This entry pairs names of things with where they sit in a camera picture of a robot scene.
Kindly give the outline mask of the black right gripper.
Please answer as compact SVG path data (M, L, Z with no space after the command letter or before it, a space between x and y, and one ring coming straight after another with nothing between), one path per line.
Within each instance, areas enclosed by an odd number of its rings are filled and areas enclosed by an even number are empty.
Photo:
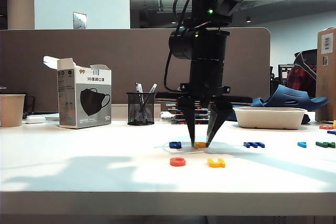
M206 146L209 147L216 132L233 111L232 104L251 104L253 99L244 96L229 96L230 87L222 85L224 63L222 61L197 60L190 66L188 83L180 84L180 92L158 92L155 98L180 105L191 139L195 142L195 104L211 104L207 128Z

